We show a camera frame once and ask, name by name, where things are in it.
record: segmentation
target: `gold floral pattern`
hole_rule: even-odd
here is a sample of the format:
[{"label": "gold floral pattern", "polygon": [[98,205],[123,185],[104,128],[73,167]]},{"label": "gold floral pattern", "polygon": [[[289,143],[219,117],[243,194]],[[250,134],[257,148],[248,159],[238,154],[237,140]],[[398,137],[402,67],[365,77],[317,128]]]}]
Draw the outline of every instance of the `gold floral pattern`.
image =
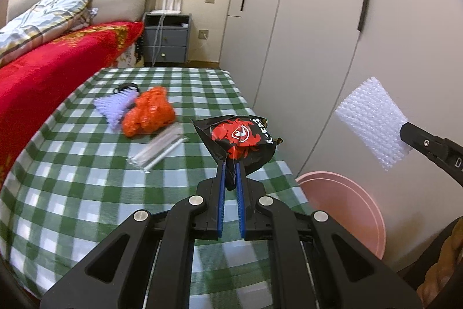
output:
[{"label": "gold floral pattern", "polygon": [[125,25],[114,25],[114,26],[110,26],[110,25],[98,26],[97,25],[95,27],[87,28],[86,30],[78,30],[76,32],[65,34],[64,36],[57,38],[53,42],[54,43],[62,42],[71,47],[76,47],[79,41],[86,35],[94,33],[94,32],[103,32],[107,30],[114,31],[114,33],[116,34],[116,39],[117,39],[117,49],[121,50],[126,44],[127,34],[129,31],[129,28]]},{"label": "gold floral pattern", "polygon": [[10,163],[11,163],[11,155],[8,155],[5,160],[5,164],[0,166],[0,184],[3,183],[3,181],[6,178],[6,173],[8,173],[8,170],[10,169]]}]

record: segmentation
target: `green and white checkered tablecloth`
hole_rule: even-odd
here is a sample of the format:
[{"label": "green and white checkered tablecloth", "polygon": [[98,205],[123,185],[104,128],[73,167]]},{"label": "green and white checkered tablecloth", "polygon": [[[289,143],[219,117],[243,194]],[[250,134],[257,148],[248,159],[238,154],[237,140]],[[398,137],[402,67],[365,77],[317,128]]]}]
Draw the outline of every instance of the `green and white checkered tablecloth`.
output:
[{"label": "green and white checkered tablecloth", "polygon": [[[188,137],[149,174],[126,159],[150,138],[112,132],[92,104],[124,82],[166,87]],[[227,114],[252,110],[221,70],[103,69],[83,83],[22,151],[0,193],[0,251],[19,282],[40,297],[132,212],[164,211],[194,194],[217,165],[190,120]],[[277,156],[249,177],[293,209],[311,211]],[[226,193],[225,222],[221,240],[196,243],[190,307],[271,307],[266,242],[240,239],[235,192]]]}]

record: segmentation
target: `black plastic bag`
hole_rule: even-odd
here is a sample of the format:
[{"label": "black plastic bag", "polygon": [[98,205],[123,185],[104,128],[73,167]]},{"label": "black plastic bag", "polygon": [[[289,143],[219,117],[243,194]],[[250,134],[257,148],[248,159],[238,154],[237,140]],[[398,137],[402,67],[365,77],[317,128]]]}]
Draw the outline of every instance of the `black plastic bag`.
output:
[{"label": "black plastic bag", "polygon": [[283,140],[273,140],[267,131],[267,120],[257,116],[221,116],[193,121],[217,164],[226,162],[225,185],[235,188],[236,162],[240,161],[246,175],[267,163]]}]

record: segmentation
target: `pink bucket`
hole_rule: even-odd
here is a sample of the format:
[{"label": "pink bucket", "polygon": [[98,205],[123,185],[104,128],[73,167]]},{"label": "pink bucket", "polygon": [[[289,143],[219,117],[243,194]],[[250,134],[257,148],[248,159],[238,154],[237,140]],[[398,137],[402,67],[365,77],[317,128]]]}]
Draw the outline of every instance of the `pink bucket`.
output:
[{"label": "pink bucket", "polygon": [[386,227],[378,206],[365,190],[331,172],[306,173],[296,181],[314,209],[326,211],[374,255],[383,258]]}]

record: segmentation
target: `red graphic on wrapper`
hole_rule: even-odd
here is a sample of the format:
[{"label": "red graphic on wrapper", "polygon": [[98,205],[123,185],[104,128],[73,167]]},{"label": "red graphic on wrapper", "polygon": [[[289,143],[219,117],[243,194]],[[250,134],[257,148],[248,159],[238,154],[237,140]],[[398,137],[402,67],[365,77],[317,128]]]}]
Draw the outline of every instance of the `red graphic on wrapper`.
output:
[{"label": "red graphic on wrapper", "polygon": [[231,145],[227,151],[231,159],[246,157],[250,150],[258,150],[256,145],[261,140],[259,134],[252,134],[251,125],[254,125],[254,123],[242,121],[239,118],[233,121],[225,121],[214,127],[212,140],[227,140]]}]

